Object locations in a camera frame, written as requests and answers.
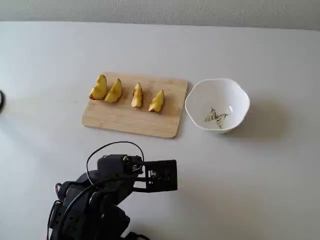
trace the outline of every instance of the white bowl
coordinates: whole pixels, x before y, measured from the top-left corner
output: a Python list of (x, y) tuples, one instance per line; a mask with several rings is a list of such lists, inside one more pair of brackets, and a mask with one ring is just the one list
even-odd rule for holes
[(246, 92), (228, 78), (197, 83), (185, 99), (185, 110), (199, 128), (222, 134), (237, 127), (250, 107)]

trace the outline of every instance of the wire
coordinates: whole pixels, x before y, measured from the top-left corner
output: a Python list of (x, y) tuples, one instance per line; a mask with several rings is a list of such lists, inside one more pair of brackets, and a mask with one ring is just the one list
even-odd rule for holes
[(67, 216), (69, 214), (69, 212), (71, 211), (71, 208), (77, 203), (77, 201), (83, 196), (85, 195), (87, 192), (89, 192), (90, 190), (94, 189), (97, 185), (100, 184), (106, 184), (108, 182), (116, 182), (116, 181), (121, 181), (121, 180), (136, 180), (136, 181), (143, 181), (143, 179), (139, 179), (139, 177), (117, 177), (117, 178), (109, 178), (109, 179), (105, 179), (102, 181), (98, 181), (90, 186), (88, 186), (87, 188), (85, 188), (82, 192), (80, 192), (73, 200), (72, 202), (70, 202), (69, 206), (66, 208), (61, 221), (58, 225), (58, 228), (56, 230), (56, 240), (59, 240), (60, 238), (60, 234), (64, 225), (64, 222), (67, 219)]
[(49, 218), (48, 218), (48, 224), (47, 224), (47, 227), (46, 227), (46, 238), (45, 238), (46, 240), (49, 240), (49, 223), (50, 223), (52, 214), (54, 212), (54, 208), (55, 208), (56, 203), (61, 204), (62, 202), (60, 200), (55, 200), (53, 205), (52, 205), (52, 208), (51, 208), (50, 214), (49, 214)]
[(110, 145), (113, 145), (113, 144), (132, 144), (132, 145), (135, 145), (141, 152), (141, 155), (142, 155), (142, 161), (144, 162), (145, 161), (145, 156), (144, 156), (144, 152), (141, 150), (141, 148), (135, 144), (134, 142), (131, 142), (131, 141), (114, 141), (114, 142), (111, 142), (111, 143), (108, 143), (106, 145), (103, 145), (102, 147), (98, 148), (97, 150), (95, 150), (93, 153), (91, 153), (91, 155), (88, 157), (88, 159), (86, 160), (86, 176), (87, 178), (89, 179), (89, 182), (93, 185), (94, 182), (92, 181), (92, 178), (90, 177), (89, 175), (89, 169), (88, 169), (88, 163), (89, 163), (89, 160), (91, 159), (91, 157), (93, 155), (95, 155), (97, 152), (99, 152), (100, 150), (110, 146)]

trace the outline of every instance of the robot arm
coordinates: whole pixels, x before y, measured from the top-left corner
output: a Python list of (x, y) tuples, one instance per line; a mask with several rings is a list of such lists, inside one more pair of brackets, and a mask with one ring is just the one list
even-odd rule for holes
[[(145, 188), (134, 187), (136, 181), (145, 182)], [(50, 240), (123, 240), (121, 234), (130, 218), (119, 203), (132, 192), (177, 189), (175, 160), (144, 162), (140, 156), (103, 156), (97, 170), (61, 184), (48, 221)], [(148, 239), (133, 232), (124, 239), (138, 238)]]

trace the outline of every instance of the cutting board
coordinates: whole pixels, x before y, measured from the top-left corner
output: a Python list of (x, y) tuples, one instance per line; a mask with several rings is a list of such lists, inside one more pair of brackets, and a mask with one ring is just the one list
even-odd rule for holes
[[(177, 134), (187, 92), (186, 80), (118, 72), (103, 74), (109, 90), (117, 78), (121, 80), (122, 97), (117, 103), (89, 99), (82, 116), (83, 125), (162, 138), (173, 138)], [(141, 84), (143, 92), (141, 108), (131, 107), (137, 83)], [(164, 91), (162, 110), (149, 112), (149, 104), (160, 90)]]

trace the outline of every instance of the apple slice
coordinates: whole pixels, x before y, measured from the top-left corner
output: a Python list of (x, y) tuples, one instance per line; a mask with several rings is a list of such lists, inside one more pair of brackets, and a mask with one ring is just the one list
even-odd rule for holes
[(114, 84), (112, 85), (110, 92), (105, 97), (104, 101), (107, 103), (115, 103), (119, 100), (121, 95), (122, 95), (121, 81), (119, 78), (117, 78)]
[(143, 93), (142, 93), (142, 87), (139, 82), (137, 85), (135, 85), (132, 95), (133, 97), (131, 101), (131, 107), (141, 108), (143, 103)]
[(165, 93), (163, 90), (158, 92), (149, 105), (149, 112), (160, 112), (164, 105)]
[(107, 91), (107, 78), (101, 74), (98, 76), (95, 86), (91, 89), (89, 98), (93, 100), (101, 100), (106, 96)]

